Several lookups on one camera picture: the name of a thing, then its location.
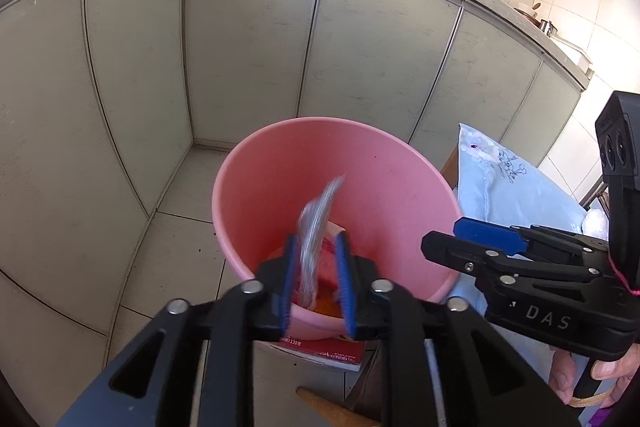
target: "kitchen cabinet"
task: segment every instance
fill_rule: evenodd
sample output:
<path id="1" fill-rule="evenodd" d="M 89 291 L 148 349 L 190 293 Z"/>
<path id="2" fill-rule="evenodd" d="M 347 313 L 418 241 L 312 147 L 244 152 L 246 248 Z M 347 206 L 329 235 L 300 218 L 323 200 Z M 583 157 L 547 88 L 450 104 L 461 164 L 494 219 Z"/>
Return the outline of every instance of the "kitchen cabinet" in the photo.
<path id="1" fill-rule="evenodd" d="M 465 11 L 410 145 L 441 168 L 460 122 L 500 139 L 541 60 L 499 25 Z"/>
<path id="2" fill-rule="evenodd" d="M 102 106 L 148 213 L 191 146 L 180 19 L 180 0 L 86 0 Z"/>
<path id="3" fill-rule="evenodd" d="M 300 116 L 348 118 L 408 141 L 459 9 L 447 0 L 319 0 Z"/>
<path id="4" fill-rule="evenodd" d="M 106 333 L 146 216 L 87 59 L 81 0 L 0 0 L 0 267 Z"/>
<path id="5" fill-rule="evenodd" d="M 580 90 L 556 68 L 540 66 L 527 96 L 516 113 L 501 144 L 532 165 L 540 165 L 574 111 Z"/>
<path id="6" fill-rule="evenodd" d="M 194 136 L 235 144 L 296 116 L 314 0 L 187 0 Z"/>

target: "pink bucket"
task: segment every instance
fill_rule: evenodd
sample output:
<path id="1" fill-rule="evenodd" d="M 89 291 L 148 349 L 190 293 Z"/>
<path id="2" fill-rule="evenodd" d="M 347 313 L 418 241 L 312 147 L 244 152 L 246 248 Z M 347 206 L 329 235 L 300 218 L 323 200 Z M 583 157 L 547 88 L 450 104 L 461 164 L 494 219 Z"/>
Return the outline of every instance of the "pink bucket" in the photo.
<path id="1" fill-rule="evenodd" d="M 295 232 L 306 202 L 346 177 L 330 219 L 349 234 L 354 254 L 420 299 L 439 301 L 458 273 L 420 251 L 431 230 L 452 233 L 462 216 L 440 173 L 398 138 L 338 118 L 296 118 L 254 132 L 229 153 L 213 187 L 213 224 L 240 279 Z M 292 306 L 289 334 L 305 340 L 344 333 L 344 321 Z"/>

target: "tile floor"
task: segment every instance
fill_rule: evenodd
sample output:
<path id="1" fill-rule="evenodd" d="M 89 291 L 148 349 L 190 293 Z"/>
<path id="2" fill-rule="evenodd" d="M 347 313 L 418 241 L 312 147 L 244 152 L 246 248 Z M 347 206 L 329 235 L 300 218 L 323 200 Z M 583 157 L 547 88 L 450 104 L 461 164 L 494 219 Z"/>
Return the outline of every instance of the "tile floor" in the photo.
<path id="1" fill-rule="evenodd" d="M 193 148 L 154 216 L 132 267 L 111 339 L 111 360 L 164 304 L 215 299 L 238 283 L 214 236 L 210 194 L 225 153 Z M 340 402 L 356 373 L 327 369 L 264 346 L 254 347 L 258 427 L 328 424 L 295 394 L 299 386 Z"/>

